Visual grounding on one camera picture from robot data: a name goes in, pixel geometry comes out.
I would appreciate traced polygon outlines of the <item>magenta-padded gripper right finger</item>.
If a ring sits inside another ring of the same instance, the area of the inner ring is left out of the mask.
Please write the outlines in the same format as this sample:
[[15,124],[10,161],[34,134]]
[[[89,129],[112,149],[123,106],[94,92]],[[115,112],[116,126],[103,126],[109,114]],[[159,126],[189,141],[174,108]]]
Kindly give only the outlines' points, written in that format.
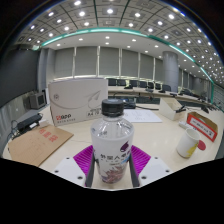
[[157,156],[150,156],[133,146],[129,159],[132,185],[143,187],[172,173],[172,170]]

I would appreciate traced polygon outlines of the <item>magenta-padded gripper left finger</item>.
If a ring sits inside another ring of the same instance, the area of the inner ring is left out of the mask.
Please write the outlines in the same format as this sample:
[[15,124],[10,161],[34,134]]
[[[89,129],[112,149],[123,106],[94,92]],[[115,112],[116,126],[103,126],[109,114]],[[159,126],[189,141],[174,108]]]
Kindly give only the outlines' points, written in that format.
[[94,176],[93,147],[88,146],[73,157],[64,158],[53,174],[82,187],[91,187]]

